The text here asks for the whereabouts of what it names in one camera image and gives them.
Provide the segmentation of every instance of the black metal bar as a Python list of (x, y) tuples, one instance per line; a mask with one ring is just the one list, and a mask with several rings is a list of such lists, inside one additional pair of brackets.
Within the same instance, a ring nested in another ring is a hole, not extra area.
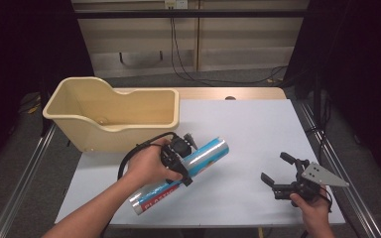
[(76, 10), (78, 19), (114, 18), (306, 18), (325, 17), (330, 11), (269, 10)]

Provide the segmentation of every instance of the person's left hand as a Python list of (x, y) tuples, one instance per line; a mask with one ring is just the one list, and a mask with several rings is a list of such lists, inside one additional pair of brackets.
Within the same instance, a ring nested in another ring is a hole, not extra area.
[[(170, 141), (163, 137), (152, 144), (168, 145)], [(138, 152), (128, 164), (125, 177), (137, 179), (141, 185), (155, 183), (163, 179), (180, 180), (182, 175), (167, 169), (160, 160), (161, 147), (150, 146)]]

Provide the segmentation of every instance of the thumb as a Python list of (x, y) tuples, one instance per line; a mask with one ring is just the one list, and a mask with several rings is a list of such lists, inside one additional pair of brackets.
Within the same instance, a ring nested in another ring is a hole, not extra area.
[(166, 171), (166, 179), (170, 179), (170, 180), (180, 180), (182, 179), (182, 175), (177, 173), (177, 172), (174, 172), (174, 171), (171, 171), (171, 170), (167, 170)]
[(304, 211), (309, 205), (302, 199), (297, 193), (290, 194), (290, 199), (302, 210)]

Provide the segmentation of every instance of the red label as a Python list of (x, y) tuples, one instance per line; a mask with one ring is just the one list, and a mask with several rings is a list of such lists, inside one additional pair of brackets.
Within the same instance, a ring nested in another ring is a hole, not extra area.
[(169, 187), (168, 189), (160, 192), (160, 194), (154, 196), (153, 198), (147, 200), (146, 202), (140, 204), (142, 208), (142, 212), (148, 210), (150, 207), (155, 205), (157, 202), (159, 202), (161, 199), (165, 198), (167, 195), (172, 193), (174, 190), (178, 189), (179, 184), (173, 185)]

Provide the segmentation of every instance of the beige container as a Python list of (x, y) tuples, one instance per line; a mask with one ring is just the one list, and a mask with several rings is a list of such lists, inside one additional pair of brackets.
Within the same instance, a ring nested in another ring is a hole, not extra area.
[(125, 152), (179, 125), (179, 93), (120, 93), (97, 77), (64, 79), (43, 110), (82, 152)]

